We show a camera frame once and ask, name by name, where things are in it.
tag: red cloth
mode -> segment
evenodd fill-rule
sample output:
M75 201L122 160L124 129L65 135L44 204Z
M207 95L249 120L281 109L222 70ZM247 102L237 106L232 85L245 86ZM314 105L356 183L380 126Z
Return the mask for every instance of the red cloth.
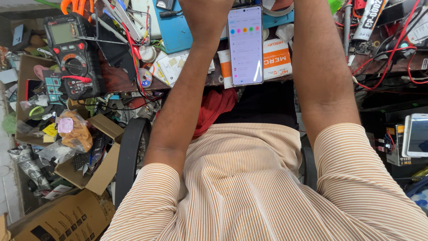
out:
M221 93L211 90L208 95L203 96L193 139L202 136L219 115L231 111L237 101L238 96L234 88L222 90Z

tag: yellow card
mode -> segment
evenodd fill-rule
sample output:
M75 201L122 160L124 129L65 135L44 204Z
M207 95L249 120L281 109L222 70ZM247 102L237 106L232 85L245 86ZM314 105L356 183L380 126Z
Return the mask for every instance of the yellow card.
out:
M48 134L43 135L43 142L55 142L55 137Z
M46 128L44 128L43 132L53 137L55 137L56 134L58 133L58 131L55 130L55 123L52 123L48 125Z

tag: striped shirt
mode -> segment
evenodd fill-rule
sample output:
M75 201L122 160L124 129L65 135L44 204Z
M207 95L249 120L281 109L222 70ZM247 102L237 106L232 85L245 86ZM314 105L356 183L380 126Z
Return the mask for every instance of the striped shirt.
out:
M191 142L182 179L141 169L101 240L428 240L428 218L360 125L324 129L314 154L318 192L296 178L298 131L215 124Z

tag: scissors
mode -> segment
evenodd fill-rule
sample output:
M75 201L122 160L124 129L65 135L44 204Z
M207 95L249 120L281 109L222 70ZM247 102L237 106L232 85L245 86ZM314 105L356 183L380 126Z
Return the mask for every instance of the scissors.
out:
M77 12L78 14L83 16L83 12L85 11L85 2L86 0L62 0L61 2L61 11L63 14L68 14L67 7L71 4L71 10L73 12ZM89 12L94 12L94 1L89 0L90 10ZM91 15L89 14L88 21L91 21Z

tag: wooden desk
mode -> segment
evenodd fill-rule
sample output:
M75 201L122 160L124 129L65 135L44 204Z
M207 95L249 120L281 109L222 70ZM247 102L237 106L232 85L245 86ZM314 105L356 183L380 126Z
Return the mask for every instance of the wooden desk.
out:
M276 38L275 32L277 27L272 27L269 29L269 39ZM338 27L338 33L340 36L343 36L343 28ZM371 38L373 42L379 41L382 42L382 39L380 37L379 28L376 28L373 32ZM222 40L219 43L217 51L228 49L228 40ZM131 82L128 79L127 74L123 71L122 68L114 68L107 64L106 60L102 56L101 53L99 53L100 61L101 61L101 69L103 77L106 81L107 85L107 91L108 93L119 93L119 92L132 92L137 91L136 83ZM360 67L363 63L368 61L371 58L371 55L359 55L357 54L352 65L351 65L351 71L356 70L358 67ZM428 59L428 52L418 52L416 56L414 57L410 68L412 70L422 70L422 64L424 59ZM205 80L206 86L216 86L216 85L222 85L223 83L220 82L220 76L221 76L221 66L220 66L220 60L218 57L218 54L216 53L214 58L214 65L215 65L215 71L213 71L211 74L207 75L207 78ZM370 66L367 68L367 70L364 72L364 74L373 74L375 73L382 65L383 61L373 61ZM398 62L393 68L392 72L402 72L407 71L407 63L408 60L403 60ZM292 75L286 75L281 76L278 78L273 78L266 80L266 82L272 82L272 81L282 81L282 80L291 80L293 79ZM150 85L150 87L145 88L145 90L164 90L164 89L170 89L170 87L163 82L159 81L155 77L153 77L153 82Z

